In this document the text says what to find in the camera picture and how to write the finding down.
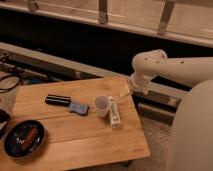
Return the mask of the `translucent yellowish gripper finger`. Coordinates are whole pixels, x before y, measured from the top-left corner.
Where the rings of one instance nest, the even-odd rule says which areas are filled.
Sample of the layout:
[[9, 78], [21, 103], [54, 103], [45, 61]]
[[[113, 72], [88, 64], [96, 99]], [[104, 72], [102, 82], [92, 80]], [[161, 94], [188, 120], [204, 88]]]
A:
[[128, 96], [128, 95], [130, 95], [130, 94], [131, 94], [131, 92], [130, 92], [130, 90], [129, 90], [129, 86], [128, 86], [127, 84], [125, 84], [125, 85], [121, 88], [119, 96], [120, 96], [121, 98], [125, 98], [126, 96]]

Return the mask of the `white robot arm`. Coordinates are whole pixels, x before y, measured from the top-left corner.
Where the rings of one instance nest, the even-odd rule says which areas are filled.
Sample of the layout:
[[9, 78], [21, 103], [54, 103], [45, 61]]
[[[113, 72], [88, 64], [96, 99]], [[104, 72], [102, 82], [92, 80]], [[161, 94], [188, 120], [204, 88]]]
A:
[[157, 49], [136, 54], [130, 92], [148, 93], [157, 76], [189, 86], [176, 111], [165, 171], [213, 171], [213, 57], [170, 58]]

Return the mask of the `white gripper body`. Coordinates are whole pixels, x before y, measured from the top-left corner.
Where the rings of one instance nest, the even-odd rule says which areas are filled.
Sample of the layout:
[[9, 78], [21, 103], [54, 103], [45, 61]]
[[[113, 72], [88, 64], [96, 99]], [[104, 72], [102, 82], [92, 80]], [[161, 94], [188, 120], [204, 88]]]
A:
[[139, 76], [133, 73], [129, 78], [129, 86], [133, 92], [141, 92], [145, 95], [148, 94], [151, 85], [149, 76]]

